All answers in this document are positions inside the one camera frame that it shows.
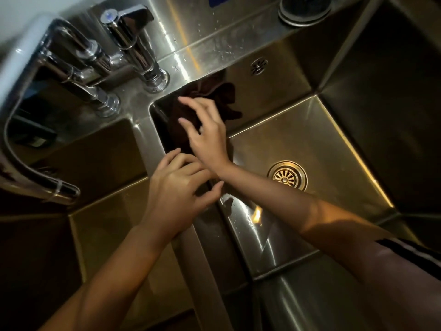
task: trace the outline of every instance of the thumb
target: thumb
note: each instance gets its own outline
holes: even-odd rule
[[[192,122],[182,117],[178,119],[178,122],[185,129],[189,139],[194,139],[195,137],[199,136],[199,133],[196,131],[196,128]]]
[[[196,198],[196,207],[199,211],[204,210],[207,206],[215,203],[222,196],[223,181],[219,181],[214,187],[202,196]]]

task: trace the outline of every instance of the person's right arm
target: person's right arm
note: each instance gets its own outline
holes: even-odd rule
[[[365,273],[360,257],[376,240],[392,237],[388,231],[298,189],[253,174],[232,163],[227,154],[225,125],[213,101],[187,97],[181,103],[196,111],[202,122],[201,134],[185,119],[195,155],[220,179],[256,204],[287,222],[305,240],[333,257],[359,280]]]

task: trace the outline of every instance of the person's left hand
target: person's left hand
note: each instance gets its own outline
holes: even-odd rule
[[[204,195],[195,195],[199,186],[216,175],[195,156],[180,151],[166,154],[150,178],[147,210],[140,226],[147,229],[158,248],[189,228],[199,213],[221,197],[223,181]]]

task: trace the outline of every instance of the faucet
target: faucet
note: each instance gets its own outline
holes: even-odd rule
[[[60,179],[42,174],[23,163],[8,142],[8,125],[23,100],[25,91],[38,69],[45,65],[62,83],[80,98],[91,103],[97,115],[107,117],[119,108],[115,94],[88,86],[84,72],[54,55],[50,48],[55,39],[62,40],[68,49],[86,66],[105,76],[112,71],[113,59],[106,55],[96,41],[86,38],[72,24],[52,14],[35,18],[0,71],[0,187],[16,194],[32,196],[63,205],[73,204],[80,189]]]
[[[170,77],[159,67],[150,46],[139,37],[144,27],[153,20],[152,13],[143,5],[121,11],[107,9],[100,18],[113,42],[145,83],[146,90],[154,94],[167,87]]]

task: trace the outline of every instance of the faucet handle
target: faucet handle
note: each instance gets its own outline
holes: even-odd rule
[[[130,49],[135,45],[139,33],[154,17],[150,10],[141,4],[117,11],[105,10],[101,23],[110,32],[110,36],[120,49]]]

